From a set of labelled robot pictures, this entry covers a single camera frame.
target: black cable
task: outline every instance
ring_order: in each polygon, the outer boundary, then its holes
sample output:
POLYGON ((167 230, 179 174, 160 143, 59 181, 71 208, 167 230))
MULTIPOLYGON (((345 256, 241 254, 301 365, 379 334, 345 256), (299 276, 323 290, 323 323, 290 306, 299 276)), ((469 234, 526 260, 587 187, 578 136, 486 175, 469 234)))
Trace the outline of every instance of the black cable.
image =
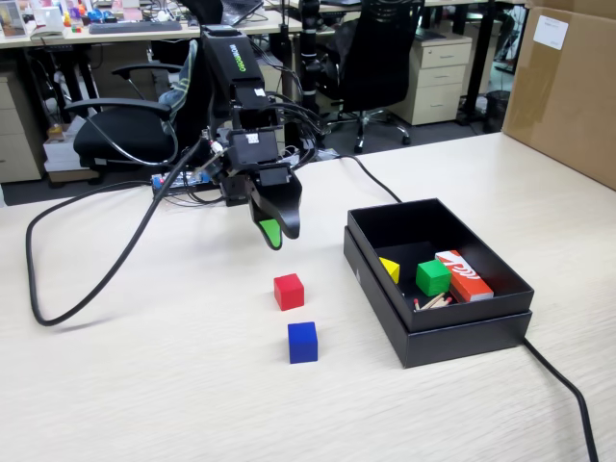
POLYGON ((584 395, 581 393, 576 386, 571 383, 567 378, 556 370, 556 368, 550 364, 550 362, 544 358, 539 351, 528 341, 528 339, 524 339, 524 345, 528 348, 537 361, 541 363, 541 365, 546 368, 548 371, 552 373, 554 377, 556 377, 560 383, 562 383, 565 387, 569 389, 571 393, 574 394, 574 397, 577 399, 577 405, 579 406, 579 413, 581 414, 581 424, 584 428, 584 438, 586 439, 586 448, 588 449, 588 458, 591 462, 599 462, 599 456, 597 455, 597 448, 595 447, 595 439, 593 438, 593 429, 590 424, 590 415, 588 414, 588 407, 586 406, 586 400, 584 399, 584 395))
POLYGON ((338 154, 338 158, 344 158, 344 157, 348 157, 349 159, 352 159, 353 161, 355 161, 359 167, 364 170, 364 173, 366 173, 368 175, 368 177, 373 180, 374 183, 376 183, 378 186, 380 186, 383 190, 385 190, 391 197, 394 198, 394 200, 397 203, 402 202, 400 200, 400 198, 394 194, 394 192, 392 190, 390 190, 389 188, 387 188, 383 183, 381 183, 380 181, 378 181, 376 179, 376 177, 374 175, 372 175, 367 168, 364 167, 364 164, 362 164, 362 162, 357 159, 357 157, 353 156, 352 154, 338 154))
POLYGON ((133 251, 133 248, 135 247, 135 245, 137 244, 137 241, 141 237, 141 234, 145 230, 147 223, 150 221, 150 219, 154 215, 154 212, 156 211, 156 207, 158 207, 158 204, 161 203, 161 201, 163 200, 163 197, 167 195, 167 192, 169 188, 171 188, 173 181, 175 180, 175 178, 177 178, 177 175, 180 173, 180 171, 182 171, 182 168, 184 168, 184 166, 189 162, 189 160, 191 159, 191 157, 194 155, 195 152, 196 152, 196 149, 191 149, 188 153, 186 153, 182 157, 182 159, 178 161, 177 165, 173 167, 173 169, 167 176, 167 180, 165 181, 163 186, 158 190, 158 192, 156 192, 156 195, 154 195, 152 204, 147 209, 147 212, 145 212, 145 215, 143 216, 143 219, 141 220, 141 223, 139 227, 137 228, 137 231, 135 231, 135 234, 129 241, 128 245, 126 245, 126 247, 124 248, 120 256, 115 261, 114 265, 109 269, 109 271, 107 271, 107 274, 105 274, 103 279, 101 279, 101 281, 90 291, 90 293, 87 294, 74 307, 72 307, 70 310, 65 312, 63 315, 60 315, 57 318, 54 318, 51 320, 46 320, 42 316, 42 313, 40 312, 40 308, 39 308, 39 298, 37 297, 37 279, 35 277, 35 265, 32 259, 32 232, 34 230, 35 225, 39 221, 41 221, 43 218, 51 214, 52 212, 55 212, 56 210, 65 207, 66 205, 70 205, 74 202, 77 202, 78 200, 84 199, 93 194, 100 193, 101 191, 106 191, 108 189, 114 188, 122 184, 127 184, 129 182, 106 186, 106 187, 99 188, 94 191, 90 191, 90 192, 86 192, 81 195, 77 195, 71 199, 66 200, 65 202, 62 202, 58 205, 55 205, 45 210, 44 212, 36 216, 30 222, 30 224, 28 225, 28 229, 26 230, 26 263, 28 265, 28 283, 30 286, 30 303, 32 306, 32 313, 34 314, 35 319, 40 325, 44 325, 44 326, 57 325, 61 322, 64 322, 72 318, 77 313, 79 313, 86 305, 88 305, 88 303, 90 303, 98 295, 98 293, 100 293, 100 291, 102 291, 105 288, 105 286, 109 283, 109 281, 112 280, 116 272, 120 269, 124 261, 128 258, 130 253, 133 251))
POLYGON ((207 205, 212 205, 212 204, 218 204, 219 202, 224 200, 224 197, 219 197, 218 199, 214 199, 214 200, 210 200, 207 204, 199 204, 196 202, 190 202, 189 200, 182 200, 179 197, 173 197, 173 196, 167 196, 167 197, 163 197, 163 199, 173 205, 177 205, 178 207, 205 207, 207 205), (175 200, 182 200, 182 202, 186 202, 185 204, 179 204, 177 202, 175 202, 175 200))

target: wires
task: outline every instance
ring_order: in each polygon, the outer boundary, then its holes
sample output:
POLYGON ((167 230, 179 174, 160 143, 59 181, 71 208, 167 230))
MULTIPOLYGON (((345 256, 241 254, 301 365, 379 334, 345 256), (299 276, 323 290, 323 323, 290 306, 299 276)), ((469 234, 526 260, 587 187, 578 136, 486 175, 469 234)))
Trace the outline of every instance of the wires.
POLYGON ((174 196, 163 197, 163 199, 165 201, 173 204, 173 205, 177 205, 178 207, 189 207, 189 208, 191 208, 191 207, 205 207, 207 205, 218 204, 219 202, 222 202, 224 200, 224 197, 221 196, 221 197, 219 197, 217 199, 207 201, 207 203, 203 203, 203 204, 194 203, 192 201, 184 200, 184 199, 182 199, 180 197, 174 197, 174 196))
POLYGON ((388 195, 390 195, 391 197, 394 198, 394 200, 397 203, 401 203, 402 201, 400 200, 400 198, 394 194, 394 192, 392 190, 390 190, 387 186, 385 186, 383 183, 381 183, 378 179, 376 179, 376 177, 374 175, 372 175, 368 169, 366 167, 364 167, 364 164, 362 164, 362 162, 357 159, 356 156, 353 156, 352 154, 339 154, 338 158, 344 158, 347 157, 349 159, 352 159, 353 161, 355 161, 357 163, 357 165, 359 165, 359 167, 364 170, 364 173, 366 173, 368 175, 368 177, 373 180, 374 183, 376 183, 378 186, 380 186, 383 190, 385 190, 387 192, 388 195))
POLYGON ((282 99, 283 102, 272 102, 261 111, 269 109, 279 110, 284 117, 284 122, 292 122, 297 125, 299 137, 304 140, 303 148, 306 154, 299 159, 299 162, 292 167, 292 170, 297 170, 312 162, 317 155, 317 137, 322 137, 329 133, 325 121, 312 112, 304 108, 283 94, 274 91, 268 91, 269 96, 274 96, 282 99))
POLYGON ((282 64, 274 63, 271 60, 271 58, 268 56, 268 54, 264 51, 263 48, 257 45, 257 43, 251 37, 249 37, 249 39, 250 39, 250 45, 252 46, 252 49, 263 59, 263 61, 266 62, 267 65, 270 65, 271 67, 273 67, 276 70, 279 70, 280 72, 289 72, 291 74, 295 84, 297 85, 297 89, 299 90, 299 97, 303 98, 304 90, 303 90, 303 87, 301 86, 301 82, 299 80, 299 77, 297 76, 297 73, 294 70, 289 69, 288 67, 282 64))
POLYGON ((539 351, 528 341, 528 339, 524 339, 524 345, 528 348, 537 361, 541 363, 541 365, 546 368, 550 373, 556 377, 560 383, 562 383, 565 387, 569 389, 571 393, 574 394, 574 397, 577 399, 577 405, 579 406, 579 413, 581 414, 581 424, 584 428, 584 438, 586 439, 586 448, 588 449, 588 458, 591 462, 599 462, 599 456, 597 455, 597 448, 595 447, 595 439, 593 437, 593 429, 590 425, 590 415, 588 414, 588 407, 586 407, 586 400, 584 399, 584 395, 581 393, 578 388, 571 383, 567 378, 561 374, 556 368, 550 364, 550 362, 544 358, 539 351))
MULTIPOLYGON (((383 188, 383 190, 385 190, 391 197, 393 197, 396 202, 398 203, 401 202, 399 197, 395 195, 392 192, 392 190, 386 187, 383 183, 378 181, 374 177, 374 175, 372 175, 364 167, 364 165, 361 163, 359 159, 357 159, 357 157, 351 154, 340 154, 338 157, 339 158, 348 157, 352 159, 353 161, 355 161, 359 165, 359 167, 362 170, 364 170, 364 173, 366 173, 369 176, 369 178, 373 180, 374 183, 376 183, 378 186, 383 188)), ((586 440, 588 458, 590 459, 590 462, 599 462, 599 456, 597 455, 597 448, 595 447, 595 439, 593 437, 593 429, 590 424, 590 415, 588 413, 588 407, 586 406, 586 400, 584 399, 584 395, 581 393, 580 390, 578 390, 578 388, 573 383, 567 380, 567 378, 563 374, 561 374, 552 364, 550 364, 550 362, 546 358, 544 358, 542 354, 539 351, 537 351, 537 349, 526 338, 524 338, 524 345, 526 348, 528 348, 528 351, 530 351, 533 354, 533 356, 537 359, 537 361, 539 361, 544 368, 546 368, 554 377, 556 377, 560 381, 560 383, 562 383, 565 387, 567 387, 569 391, 573 393, 574 396, 576 397, 577 404, 579 406, 579 414, 581 415, 581 422, 582 422, 582 426, 584 429, 584 438, 586 440)))
POLYGON ((158 192, 154 196, 154 199, 152 200, 152 204, 149 206, 149 208, 145 212, 145 215, 143 216, 143 219, 141 220, 141 223, 140 223, 139 227, 135 231, 135 234, 133 235, 133 237, 129 241, 128 245, 126 245, 126 247, 124 248, 124 250, 122 251, 120 256, 117 258, 117 260, 115 261, 114 265, 109 269, 109 271, 107 271, 107 274, 105 274, 103 279, 101 279, 101 281, 98 284, 96 284, 96 286, 90 291, 90 293, 87 294, 74 307, 72 307, 70 310, 66 311, 64 314, 62 314, 62 315, 60 315, 60 316, 58 316, 56 318, 53 318, 51 320, 45 319, 43 317, 42 313, 40 312, 39 298, 37 296, 37 279, 36 279, 36 276, 35 276, 35 265, 34 265, 34 261, 33 261, 33 258, 32 258, 32 233, 33 233, 34 228, 37 225, 37 223, 39 221, 41 221, 43 218, 47 217, 52 212, 55 212, 56 210, 61 209, 61 208, 65 207, 65 206, 67 206, 67 205, 70 205, 70 204, 74 203, 74 202, 77 202, 78 200, 84 199, 86 197, 90 197, 91 195, 94 195, 96 193, 101 193, 103 191, 107 191, 107 190, 110 190, 112 188, 116 188, 118 186, 127 185, 127 184, 142 184, 143 185, 143 184, 149 184, 149 183, 148 182, 134 182, 134 181, 132 181, 132 182, 118 183, 116 185, 106 186, 106 187, 103 187, 103 188, 98 188, 97 190, 77 195, 77 196, 75 196, 75 197, 73 197, 71 199, 68 199, 68 200, 66 200, 64 202, 61 202, 58 205, 55 205, 55 206, 45 210, 44 212, 42 212, 38 216, 36 216, 30 222, 30 224, 28 225, 28 229, 26 230, 26 264, 28 266, 28 284, 29 284, 29 287, 30 287, 30 304, 32 306, 32 313, 34 314, 35 319, 37 320, 37 322, 40 325, 43 325, 43 326, 57 325, 57 324, 60 324, 61 322, 64 322, 64 321, 72 318, 77 313, 79 313, 85 306, 87 306, 88 303, 90 303, 105 288, 105 286, 109 283, 109 281, 112 280, 112 278, 117 273, 117 271, 120 269, 120 267, 122 266, 124 261, 128 258, 128 256, 133 251, 133 248, 137 244, 139 238, 141 237, 141 234, 143 234, 143 231, 145 230, 145 227, 147 226, 147 223, 150 221, 150 219, 154 215, 154 212, 156 211, 156 207, 158 207, 158 204, 161 203, 161 201, 163 200, 163 197, 165 197, 165 195, 167 195, 167 192, 168 192, 169 188, 171 187, 171 185, 173 184, 173 181, 175 180, 175 178, 177 178, 177 176, 180 173, 180 171, 182 170, 182 168, 184 168, 184 166, 193 157, 195 152, 196 152, 195 149, 189 150, 182 157, 182 159, 180 159, 180 161, 177 163, 177 165, 175 167, 173 167, 173 169, 171 170, 171 172, 167 176, 166 182, 163 184, 163 186, 158 190, 158 192))

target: keyboard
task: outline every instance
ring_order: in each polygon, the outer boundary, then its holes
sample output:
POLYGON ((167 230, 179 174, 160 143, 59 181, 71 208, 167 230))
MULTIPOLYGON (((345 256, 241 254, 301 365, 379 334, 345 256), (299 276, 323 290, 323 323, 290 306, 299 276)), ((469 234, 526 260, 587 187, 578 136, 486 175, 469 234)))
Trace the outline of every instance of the keyboard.
POLYGON ((138 34, 139 32, 181 31, 182 24, 177 21, 164 22, 109 22, 105 24, 92 23, 91 34, 138 34))

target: toy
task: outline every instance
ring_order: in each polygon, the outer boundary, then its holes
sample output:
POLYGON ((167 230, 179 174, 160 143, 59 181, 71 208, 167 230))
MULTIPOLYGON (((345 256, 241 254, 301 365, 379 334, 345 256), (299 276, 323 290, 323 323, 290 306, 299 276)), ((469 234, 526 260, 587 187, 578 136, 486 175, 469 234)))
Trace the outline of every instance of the toy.
POLYGON ((438 260, 420 263, 417 266, 415 283, 427 296, 433 296, 449 290, 451 272, 438 260))
POLYGON ((303 306, 304 286, 297 274, 275 277, 273 279, 273 295, 282 311, 303 306))
POLYGON ((392 276, 394 282, 397 284, 400 280, 400 265, 396 262, 392 262, 391 260, 387 260, 386 258, 379 257, 379 260, 385 267, 385 270, 389 272, 389 275, 392 276))
POLYGON ((309 363, 319 359, 317 328, 313 322, 289 324, 289 361, 309 363))

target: red and white box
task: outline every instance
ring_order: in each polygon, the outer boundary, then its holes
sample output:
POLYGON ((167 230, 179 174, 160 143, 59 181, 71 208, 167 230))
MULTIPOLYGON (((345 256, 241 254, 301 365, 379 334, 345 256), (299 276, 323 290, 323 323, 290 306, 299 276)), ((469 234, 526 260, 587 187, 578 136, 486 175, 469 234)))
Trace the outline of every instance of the red and white box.
POLYGON ((462 258, 457 250, 438 252, 435 258, 451 271, 449 291, 458 302, 479 301, 494 296, 492 289, 488 287, 485 281, 462 258))

